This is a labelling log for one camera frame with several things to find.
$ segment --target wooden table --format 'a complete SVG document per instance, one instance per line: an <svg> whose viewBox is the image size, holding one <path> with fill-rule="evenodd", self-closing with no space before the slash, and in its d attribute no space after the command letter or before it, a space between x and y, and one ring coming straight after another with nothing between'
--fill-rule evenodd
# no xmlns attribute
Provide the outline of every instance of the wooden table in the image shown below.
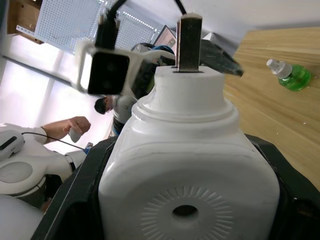
<svg viewBox="0 0 320 240"><path fill-rule="evenodd" d="M224 95L240 112L240 127L275 146L320 190L320 27L249 32L234 58L242 78L228 75ZM269 59L306 67L310 85L294 92L278 83Z"/></svg>

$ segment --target white pump head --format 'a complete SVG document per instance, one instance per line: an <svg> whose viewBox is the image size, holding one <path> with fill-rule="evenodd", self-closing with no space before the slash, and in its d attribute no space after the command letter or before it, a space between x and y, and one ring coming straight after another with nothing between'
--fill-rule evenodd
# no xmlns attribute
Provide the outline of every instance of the white pump head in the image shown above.
<svg viewBox="0 0 320 240"><path fill-rule="evenodd" d="M271 69L272 74L276 75L279 79L288 77L292 72L292 65L285 61L269 59L266 62L266 65Z"/></svg>

